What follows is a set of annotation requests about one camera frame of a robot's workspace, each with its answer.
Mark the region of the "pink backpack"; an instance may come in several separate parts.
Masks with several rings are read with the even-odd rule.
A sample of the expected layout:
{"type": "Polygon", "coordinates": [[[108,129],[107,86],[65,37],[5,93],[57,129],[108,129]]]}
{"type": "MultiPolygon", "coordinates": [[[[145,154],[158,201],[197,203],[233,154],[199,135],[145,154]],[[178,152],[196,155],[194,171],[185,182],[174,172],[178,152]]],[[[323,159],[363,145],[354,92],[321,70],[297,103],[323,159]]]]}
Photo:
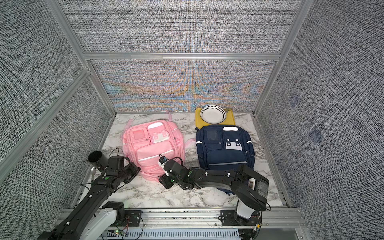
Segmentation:
{"type": "Polygon", "coordinates": [[[160,157],[183,164],[186,148],[196,142],[193,138],[184,142],[171,113],[168,115],[167,121],[156,120],[135,126],[130,119],[121,136],[124,156],[141,169],[140,175],[148,181],[158,182],[165,174],[159,165],[160,157]]]}

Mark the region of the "navy blue backpack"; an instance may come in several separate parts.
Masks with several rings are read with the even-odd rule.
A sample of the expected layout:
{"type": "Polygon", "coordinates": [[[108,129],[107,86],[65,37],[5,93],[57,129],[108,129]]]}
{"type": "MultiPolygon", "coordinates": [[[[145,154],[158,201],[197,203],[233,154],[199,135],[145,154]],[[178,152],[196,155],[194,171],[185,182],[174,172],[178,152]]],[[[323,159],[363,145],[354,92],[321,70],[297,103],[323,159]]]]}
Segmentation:
{"type": "Polygon", "coordinates": [[[209,125],[196,132],[200,167],[209,171],[255,166],[255,151],[247,131],[235,125],[209,125]]]}

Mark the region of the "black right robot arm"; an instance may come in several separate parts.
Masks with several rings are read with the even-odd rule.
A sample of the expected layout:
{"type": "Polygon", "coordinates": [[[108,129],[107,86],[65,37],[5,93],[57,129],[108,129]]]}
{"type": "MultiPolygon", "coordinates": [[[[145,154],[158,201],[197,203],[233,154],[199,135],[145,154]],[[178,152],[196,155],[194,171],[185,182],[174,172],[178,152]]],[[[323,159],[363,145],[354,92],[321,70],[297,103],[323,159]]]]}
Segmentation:
{"type": "Polygon", "coordinates": [[[246,206],[255,211],[270,211],[268,204],[269,180],[246,165],[235,170],[212,171],[202,168],[186,168],[164,156],[159,166],[165,172],[159,182],[169,189],[178,185],[185,191],[217,188],[234,193],[246,206]]]}

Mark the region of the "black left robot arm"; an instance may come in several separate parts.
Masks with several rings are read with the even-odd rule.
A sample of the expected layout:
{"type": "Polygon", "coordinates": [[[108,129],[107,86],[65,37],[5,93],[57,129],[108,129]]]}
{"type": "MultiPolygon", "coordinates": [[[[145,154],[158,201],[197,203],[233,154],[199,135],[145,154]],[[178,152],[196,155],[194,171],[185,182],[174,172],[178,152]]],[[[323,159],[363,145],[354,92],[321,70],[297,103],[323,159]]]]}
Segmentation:
{"type": "Polygon", "coordinates": [[[109,166],[95,179],[89,193],[78,206],[51,232],[43,232],[39,240],[79,240],[86,225],[102,203],[115,193],[121,183],[130,183],[140,172],[133,163],[117,169],[109,166]]]}

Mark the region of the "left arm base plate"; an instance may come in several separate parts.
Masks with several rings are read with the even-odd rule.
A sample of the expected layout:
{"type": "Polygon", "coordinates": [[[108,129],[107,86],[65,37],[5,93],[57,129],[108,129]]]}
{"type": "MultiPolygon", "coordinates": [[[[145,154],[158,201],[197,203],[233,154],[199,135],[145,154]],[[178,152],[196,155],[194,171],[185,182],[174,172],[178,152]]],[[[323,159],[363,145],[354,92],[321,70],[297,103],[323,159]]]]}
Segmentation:
{"type": "Polygon", "coordinates": [[[113,227],[117,226],[118,228],[123,227],[138,227],[141,223],[141,210],[118,210],[117,219],[112,224],[113,227]]]}

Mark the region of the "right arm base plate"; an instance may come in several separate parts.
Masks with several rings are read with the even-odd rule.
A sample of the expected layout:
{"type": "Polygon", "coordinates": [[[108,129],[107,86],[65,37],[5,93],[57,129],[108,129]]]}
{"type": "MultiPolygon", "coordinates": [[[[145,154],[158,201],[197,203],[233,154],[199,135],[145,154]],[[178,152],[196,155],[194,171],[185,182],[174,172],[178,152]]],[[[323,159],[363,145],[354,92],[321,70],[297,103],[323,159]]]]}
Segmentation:
{"type": "Polygon", "coordinates": [[[256,226],[262,224],[262,217],[259,211],[254,211],[249,219],[241,217],[236,210],[221,210],[218,217],[223,226],[256,226]]]}

